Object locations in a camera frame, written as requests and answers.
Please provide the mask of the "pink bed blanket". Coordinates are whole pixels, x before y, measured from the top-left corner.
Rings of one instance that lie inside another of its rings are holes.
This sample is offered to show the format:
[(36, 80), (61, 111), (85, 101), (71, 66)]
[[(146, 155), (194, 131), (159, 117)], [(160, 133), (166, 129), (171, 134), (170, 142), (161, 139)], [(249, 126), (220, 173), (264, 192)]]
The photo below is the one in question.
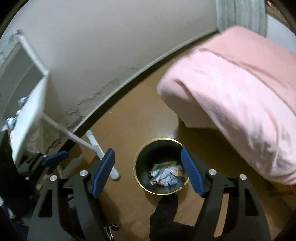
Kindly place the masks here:
[(295, 185), (295, 54), (232, 27), (177, 60), (157, 92), (189, 128), (217, 128), (263, 178)]

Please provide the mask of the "grey curtain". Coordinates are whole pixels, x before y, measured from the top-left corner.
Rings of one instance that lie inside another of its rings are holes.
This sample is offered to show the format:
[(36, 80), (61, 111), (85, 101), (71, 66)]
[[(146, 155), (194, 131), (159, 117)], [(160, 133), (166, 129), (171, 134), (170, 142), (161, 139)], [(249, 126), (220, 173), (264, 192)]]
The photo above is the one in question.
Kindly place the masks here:
[(217, 28), (223, 32), (233, 26), (267, 35), (267, 13), (264, 0), (217, 0)]

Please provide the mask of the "trash pile in bin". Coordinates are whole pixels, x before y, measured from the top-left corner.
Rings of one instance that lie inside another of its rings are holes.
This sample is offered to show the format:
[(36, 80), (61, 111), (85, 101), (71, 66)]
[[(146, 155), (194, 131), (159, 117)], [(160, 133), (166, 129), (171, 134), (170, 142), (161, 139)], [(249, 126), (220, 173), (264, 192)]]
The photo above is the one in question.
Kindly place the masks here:
[(164, 187), (175, 186), (182, 178), (184, 172), (182, 166), (176, 161), (155, 164), (150, 171), (151, 185)]

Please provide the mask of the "black sock foot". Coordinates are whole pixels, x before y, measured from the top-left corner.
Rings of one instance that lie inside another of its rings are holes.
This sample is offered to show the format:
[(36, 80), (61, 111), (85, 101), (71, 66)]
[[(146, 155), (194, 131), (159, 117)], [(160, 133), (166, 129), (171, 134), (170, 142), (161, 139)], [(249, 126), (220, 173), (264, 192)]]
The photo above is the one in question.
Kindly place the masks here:
[(163, 196), (149, 219), (149, 240), (190, 240), (193, 227), (175, 222), (178, 196), (174, 193)]

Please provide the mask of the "black gold-rimmed trash bin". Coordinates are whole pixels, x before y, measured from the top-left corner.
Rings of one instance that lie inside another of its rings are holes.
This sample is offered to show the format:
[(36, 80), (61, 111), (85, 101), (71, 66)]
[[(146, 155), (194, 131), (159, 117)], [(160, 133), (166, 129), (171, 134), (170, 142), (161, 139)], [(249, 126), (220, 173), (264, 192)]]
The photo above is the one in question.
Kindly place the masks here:
[(155, 138), (137, 152), (133, 172), (138, 184), (155, 195), (170, 195), (183, 189), (189, 177), (182, 165), (184, 145), (172, 138)]

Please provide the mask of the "white desk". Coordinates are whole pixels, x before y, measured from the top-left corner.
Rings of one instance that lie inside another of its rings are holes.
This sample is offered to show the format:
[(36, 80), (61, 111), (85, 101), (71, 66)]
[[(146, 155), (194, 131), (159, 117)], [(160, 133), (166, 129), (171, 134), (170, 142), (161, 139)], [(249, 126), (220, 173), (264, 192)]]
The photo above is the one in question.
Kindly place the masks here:
[(42, 118), (49, 76), (49, 69), (21, 30), (2, 36), (1, 120), (16, 120), (10, 135), (16, 165)]

